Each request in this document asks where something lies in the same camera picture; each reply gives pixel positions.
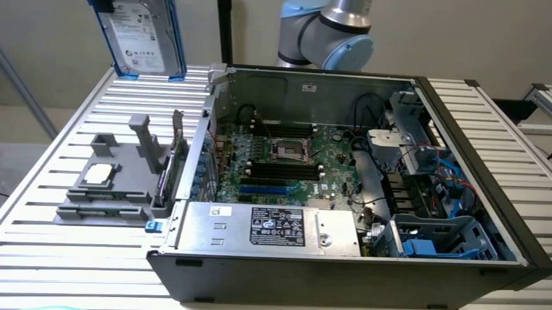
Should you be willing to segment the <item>blue disk bay latch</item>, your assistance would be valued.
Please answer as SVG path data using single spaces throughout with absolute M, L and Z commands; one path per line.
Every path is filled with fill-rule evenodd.
M 437 256 L 432 240 L 409 239 L 402 242 L 402 250 L 408 257 L 431 258 Z

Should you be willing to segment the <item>metal disk bay cage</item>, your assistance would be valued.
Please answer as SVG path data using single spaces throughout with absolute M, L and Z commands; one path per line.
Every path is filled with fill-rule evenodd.
M 488 234 L 472 216 L 436 219 L 397 214 L 378 234 L 369 254 L 377 257 L 416 258 L 408 257 L 402 250 L 402 242 L 409 239 L 433 241 L 437 256 L 431 259 L 500 259 Z

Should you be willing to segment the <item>CPU socket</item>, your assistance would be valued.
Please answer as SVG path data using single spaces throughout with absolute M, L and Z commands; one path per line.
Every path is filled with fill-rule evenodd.
M 273 138 L 269 142 L 269 157 L 271 161 L 310 161 L 310 139 Z

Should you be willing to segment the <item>green motherboard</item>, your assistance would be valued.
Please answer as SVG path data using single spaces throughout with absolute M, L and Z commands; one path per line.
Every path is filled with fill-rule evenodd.
M 352 152 L 364 142 L 349 128 L 226 122 L 215 141 L 217 202 L 350 211 L 369 221 Z

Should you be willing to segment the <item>black RAM slot bank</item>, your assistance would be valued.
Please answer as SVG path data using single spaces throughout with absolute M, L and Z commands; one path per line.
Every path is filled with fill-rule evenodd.
M 251 123 L 249 131 L 254 136 L 305 139 L 317 132 L 317 126 L 297 123 L 267 123 L 258 119 Z
M 245 168 L 245 173 L 253 178 L 320 181 L 325 176 L 325 168 L 321 165 L 253 162 Z

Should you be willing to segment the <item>blue expansion slot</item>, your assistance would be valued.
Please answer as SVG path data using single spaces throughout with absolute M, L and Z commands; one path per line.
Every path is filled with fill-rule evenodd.
M 243 194 L 289 195 L 289 189 L 286 187 L 243 185 L 239 186 L 238 191 Z

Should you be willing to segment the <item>silver power supply unit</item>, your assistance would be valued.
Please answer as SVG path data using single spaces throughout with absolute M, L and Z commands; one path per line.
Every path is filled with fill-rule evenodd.
M 185 207 L 167 250 L 210 256 L 361 255 L 349 211 L 209 202 L 191 202 Z

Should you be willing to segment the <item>graphics card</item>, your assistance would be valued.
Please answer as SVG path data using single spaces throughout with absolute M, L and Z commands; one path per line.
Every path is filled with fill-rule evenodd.
M 173 113 L 174 139 L 170 147 L 170 154 L 166 158 L 163 171 L 157 184 L 155 196 L 153 200 L 154 208 L 167 207 L 174 200 L 174 188 L 179 180 L 179 173 L 186 163 L 189 153 L 187 140 L 183 137 L 183 113 L 175 110 Z

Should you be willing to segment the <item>grey printed parts rack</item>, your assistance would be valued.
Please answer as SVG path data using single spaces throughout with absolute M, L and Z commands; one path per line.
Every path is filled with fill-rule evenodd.
M 149 124 L 149 115 L 131 116 L 128 127 L 138 137 L 136 143 L 118 141 L 111 133 L 95 135 L 94 153 L 56 208 L 58 225 L 138 227 L 171 215 L 175 193 L 167 207 L 154 208 L 153 200 L 173 141 L 161 145 Z M 107 182 L 99 185 L 84 183 L 84 175 L 95 163 L 114 166 Z

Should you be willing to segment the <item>open black PC case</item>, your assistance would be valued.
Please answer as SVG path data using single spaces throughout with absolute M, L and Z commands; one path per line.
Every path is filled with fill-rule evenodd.
M 431 139 L 449 150 L 432 174 L 388 172 L 373 155 L 368 133 L 381 128 L 389 98 L 400 91 L 418 94 Z M 552 276 L 552 254 L 521 213 L 523 207 L 552 206 L 552 163 L 476 81 L 235 65 L 210 70 L 209 93 L 167 236 L 146 255 L 173 299 L 459 309 L 495 291 L 520 291 Z M 354 218 L 358 257 L 210 256 L 167 250 L 187 204 L 226 203 L 215 201 L 221 125 L 258 119 L 346 127 L 364 142 L 352 150 L 370 211 L 365 223 Z M 475 217 L 500 259 L 372 256 L 369 249 L 397 214 Z

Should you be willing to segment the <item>black vertical pole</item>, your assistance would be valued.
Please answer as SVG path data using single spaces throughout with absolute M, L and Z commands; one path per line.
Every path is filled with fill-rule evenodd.
M 221 38 L 221 57 L 227 65 L 234 63 L 233 57 L 233 0 L 217 0 Z

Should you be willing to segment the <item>silver CPU chip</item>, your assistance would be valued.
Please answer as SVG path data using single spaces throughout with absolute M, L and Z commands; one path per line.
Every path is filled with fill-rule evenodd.
M 114 166 L 106 163 L 95 163 L 87 170 L 84 175 L 84 183 L 99 185 L 107 182 L 111 173 L 114 171 Z

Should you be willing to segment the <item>grey metal stand leg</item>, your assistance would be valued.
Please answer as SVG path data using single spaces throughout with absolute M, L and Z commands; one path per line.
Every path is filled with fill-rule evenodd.
M 44 108 L 36 102 L 35 97 L 23 82 L 11 61 L 4 54 L 4 51 L 0 49 L 0 70 L 6 74 L 16 92 L 19 93 L 31 114 L 34 115 L 35 120 L 38 121 L 39 125 L 42 126 L 48 138 L 54 140 L 58 137 L 58 130 L 55 125 L 46 113 Z

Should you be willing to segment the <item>metal drive bracket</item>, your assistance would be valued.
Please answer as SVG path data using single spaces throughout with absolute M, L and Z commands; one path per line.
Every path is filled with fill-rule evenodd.
M 381 128 L 369 130 L 369 143 L 381 167 L 388 172 L 432 174 L 439 170 L 440 157 L 449 150 L 433 142 L 424 119 L 425 105 L 416 92 L 400 91 L 389 98 Z

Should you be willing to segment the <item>aluminium profile frame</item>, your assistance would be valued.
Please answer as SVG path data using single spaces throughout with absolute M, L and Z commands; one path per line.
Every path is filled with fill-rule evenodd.
M 524 96 L 536 106 L 529 117 L 517 125 L 524 134 L 552 136 L 552 83 L 533 83 Z

